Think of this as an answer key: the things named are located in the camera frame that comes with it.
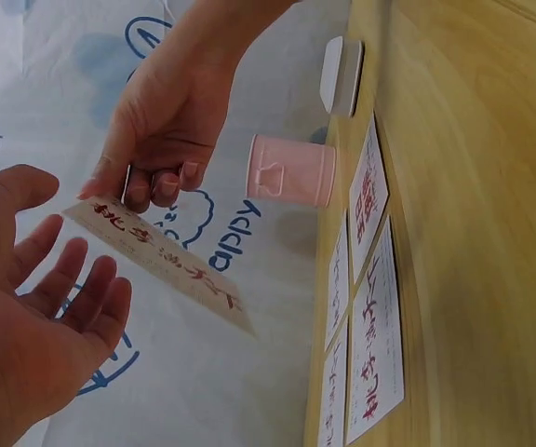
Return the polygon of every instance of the handwritten card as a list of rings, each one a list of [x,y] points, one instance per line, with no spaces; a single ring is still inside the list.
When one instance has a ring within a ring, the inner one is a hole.
[[[93,197],[64,214],[150,274],[251,332],[248,315],[233,282],[164,237],[118,200]]]
[[[332,337],[341,322],[349,304],[349,249],[346,232],[346,212],[343,214],[341,230],[330,259],[328,274],[328,315],[326,320],[326,341],[328,349]]]
[[[342,447],[344,445],[348,333],[348,322],[345,319],[341,333],[324,363],[322,406],[317,442],[319,447]]]
[[[354,282],[357,282],[388,200],[388,186],[386,185],[374,115],[371,116],[368,135],[363,145],[353,183],[351,183],[350,196],[349,222],[351,252],[353,254],[353,278]]]
[[[347,444],[380,422],[405,397],[390,219],[355,298],[351,343]]]

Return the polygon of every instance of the cup handle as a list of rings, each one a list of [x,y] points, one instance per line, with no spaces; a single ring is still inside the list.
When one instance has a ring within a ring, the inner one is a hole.
[[[280,186],[278,188],[278,192],[273,193],[272,191],[270,191],[270,188],[268,188],[264,184],[262,184],[261,179],[263,177],[265,177],[266,173],[268,173],[270,171],[274,171],[276,169],[280,169]],[[261,188],[263,188],[266,191],[266,193],[268,194],[268,196],[272,196],[272,197],[280,197],[280,196],[282,196],[282,194],[283,194],[283,183],[284,182],[285,182],[285,167],[280,165],[280,164],[278,164],[278,163],[273,163],[272,165],[270,165],[267,168],[260,168],[260,169],[258,169],[258,173],[256,174],[256,184],[258,186],[260,186]]]

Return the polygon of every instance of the card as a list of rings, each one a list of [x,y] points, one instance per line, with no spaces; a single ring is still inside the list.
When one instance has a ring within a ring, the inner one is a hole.
[[[388,186],[374,115],[371,116],[368,135],[351,183],[350,200],[349,231],[355,284],[368,257],[388,200]]]
[[[334,252],[330,258],[328,273],[328,314],[326,318],[326,341],[328,349],[342,316],[349,304],[349,246],[346,232],[346,212],[343,214]]]
[[[64,212],[150,274],[252,332],[237,287],[114,198],[92,197]]]
[[[344,445],[348,333],[348,322],[345,319],[341,333],[332,345],[324,363],[320,428],[317,438],[319,447],[342,447]]]
[[[353,304],[351,344],[347,444],[380,422],[405,397],[390,219]]]

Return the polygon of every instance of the wrist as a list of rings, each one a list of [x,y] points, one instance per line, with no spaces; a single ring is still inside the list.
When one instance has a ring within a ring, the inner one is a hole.
[[[236,65],[296,0],[196,0],[175,27],[180,42],[210,63]]]

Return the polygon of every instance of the wood grain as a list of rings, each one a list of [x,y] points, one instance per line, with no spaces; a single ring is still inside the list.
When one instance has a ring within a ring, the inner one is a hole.
[[[356,116],[330,126],[342,169],[320,216],[305,445],[328,262],[375,103],[407,397],[353,445],[536,447],[536,1],[355,0],[349,36],[366,61]]]

